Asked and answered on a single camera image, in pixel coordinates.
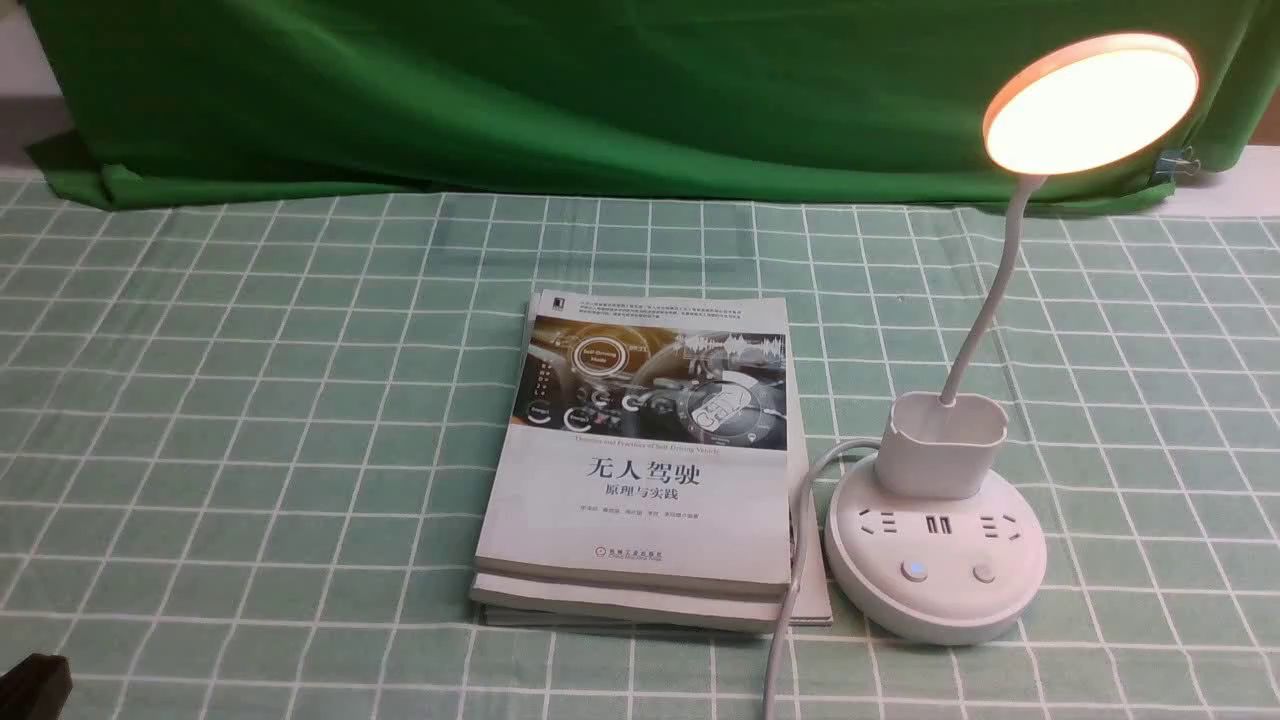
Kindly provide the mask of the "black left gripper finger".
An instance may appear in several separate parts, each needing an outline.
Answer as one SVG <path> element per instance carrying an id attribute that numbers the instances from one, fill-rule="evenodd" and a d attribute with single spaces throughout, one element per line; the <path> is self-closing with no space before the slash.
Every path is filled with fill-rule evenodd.
<path id="1" fill-rule="evenodd" d="M 72 691 L 65 656 L 31 653 L 1 678 L 1 719 L 59 719 Z"/>

